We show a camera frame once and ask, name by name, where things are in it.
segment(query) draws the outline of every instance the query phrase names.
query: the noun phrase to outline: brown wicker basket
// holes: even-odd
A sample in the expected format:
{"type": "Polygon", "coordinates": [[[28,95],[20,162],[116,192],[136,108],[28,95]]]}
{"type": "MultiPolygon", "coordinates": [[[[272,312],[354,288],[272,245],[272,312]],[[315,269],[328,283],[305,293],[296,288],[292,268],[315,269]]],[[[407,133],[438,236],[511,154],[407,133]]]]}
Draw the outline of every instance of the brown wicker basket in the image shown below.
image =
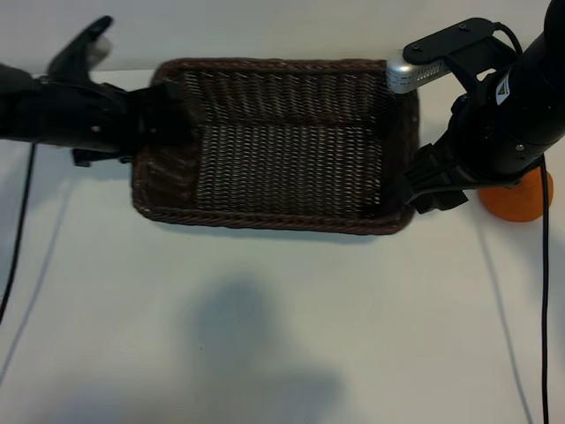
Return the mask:
{"type": "Polygon", "coordinates": [[[153,83],[181,85],[182,147],[133,162],[133,204],[165,223],[391,234],[383,184],[418,147],[418,98],[394,95],[385,62],[179,59],[153,83]]]}

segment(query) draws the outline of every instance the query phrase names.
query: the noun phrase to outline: wire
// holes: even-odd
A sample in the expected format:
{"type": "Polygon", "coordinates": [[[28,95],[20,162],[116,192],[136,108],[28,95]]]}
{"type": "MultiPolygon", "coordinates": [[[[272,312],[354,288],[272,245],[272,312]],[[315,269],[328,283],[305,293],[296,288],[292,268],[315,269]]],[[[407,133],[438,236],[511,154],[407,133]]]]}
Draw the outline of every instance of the wire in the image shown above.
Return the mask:
{"type": "Polygon", "coordinates": [[[541,402],[544,424],[549,423],[547,401],[547,309],[549,307],[549,189],[547,187],[546,158],[541,156],[539,166],[544,197],[543,218],[543,295],[541,300],[541,402]]]}
{"type": "Polygon", "coordinates": [[[14,284],[14,279],[16,277],[16,269],[18,268],[19,247],[21,245],[22,234],[24,232],[27,201],[29,199],[29,190],[32,184],[32,175],[34,174],[35,149],[36,146],[34,143],[29,149],[29,156],[27,158],[26,182],[24,184],[24,193],[21,199],[21,206],[19,207],[18,229],[16,230],[16,238],[14,240],[14,250],[11,257],[10,275],[8,275],[8,282],[6,283],[6,287],[4,289],[4,295],[2,297],[2,303],[0,304],[0,324],[2,324],[2,321],[4,319],[4,313],[6,312],[6,307],[8,306],[8,300],[10,299],[11,288],[14,284]]]}
{"type": "Polygon", "coordinates": [[[495,25],[497,30],[502,31],[504,34],[506,34],[506,36],[510,39],[510,42],[512,42],[512,45],[514,46],[514,50],[516,51],[518,56],[521,56],[524,53],[524,51],[522,50],[522,46],[520,45],[520,42],[518,41],[518,37],[516,37],[516,34],[514,34],[510,28],[508,28],[506,25],[502,24],[501,22],[496,22],[495,25]]]}

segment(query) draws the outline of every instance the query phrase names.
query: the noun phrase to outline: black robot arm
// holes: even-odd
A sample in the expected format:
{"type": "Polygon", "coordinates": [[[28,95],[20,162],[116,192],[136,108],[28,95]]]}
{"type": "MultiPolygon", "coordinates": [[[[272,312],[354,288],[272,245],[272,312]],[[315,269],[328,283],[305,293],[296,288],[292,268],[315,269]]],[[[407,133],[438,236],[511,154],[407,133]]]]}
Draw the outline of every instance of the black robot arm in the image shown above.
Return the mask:
{"type": "Polygon", "coordinates": [[[420,40],[418,49],[407,46],[406,62],[444,60],[467,94],[454,103],[440,140],[421,148],[411,167],[389,185],[389,207],[411,202],[420,213],[454,208],[467,201],[463,190],[512,186],[538,166],[565,134],[563,24],[565,0],[553,0],[544,33],[520,57],[488,34],[465,44],[464,32],[484,30],[466,23],[420,40]],[[496,72],[483,81],[475,78],[477,70],[489,68],[496,72]]]}
{"type": "Polygon", "coordinates": [[[186,131],[172,83],[126,92],[90,79],[105,53],[97,42],[111,23],[107,16],[88,26],[38,79],[0,65],[0,138],[73,148],[75,163],[89,166],[110,158],[127,162],[142,146],[186,131]]]}

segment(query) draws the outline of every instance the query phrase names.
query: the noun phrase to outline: white backdrop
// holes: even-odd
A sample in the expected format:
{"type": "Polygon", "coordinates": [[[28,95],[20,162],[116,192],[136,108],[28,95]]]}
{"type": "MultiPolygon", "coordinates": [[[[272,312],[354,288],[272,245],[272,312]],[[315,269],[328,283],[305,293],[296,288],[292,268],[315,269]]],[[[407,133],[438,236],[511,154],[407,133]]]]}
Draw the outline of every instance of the white backdrop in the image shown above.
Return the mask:
{"type": "Polygon", "coordinates": [[[0,61],[40,72],[80,29],[116,19],[100,69],[152,69],[175,57],[386,57],[474,16],[529,44],[548,0],[3,0],[0,61]]]}

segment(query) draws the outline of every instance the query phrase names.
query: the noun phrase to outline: orange base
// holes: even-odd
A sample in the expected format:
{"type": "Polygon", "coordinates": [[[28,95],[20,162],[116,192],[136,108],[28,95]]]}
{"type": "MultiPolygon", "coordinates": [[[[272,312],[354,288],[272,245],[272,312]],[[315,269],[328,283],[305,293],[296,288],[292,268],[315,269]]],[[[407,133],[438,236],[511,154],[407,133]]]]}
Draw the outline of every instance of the orange base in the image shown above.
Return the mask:
{"type": "MultiPolygon", "coordinates": [[[[554,180],[547,173],[549,204],[554,199],[554,180]]],[[[513,187],[481,188],[478,190],[488,211],[494,216],[514,223],[528,223],[543,215],[543,190],[541,172],[531,170],[513,187]]]]}

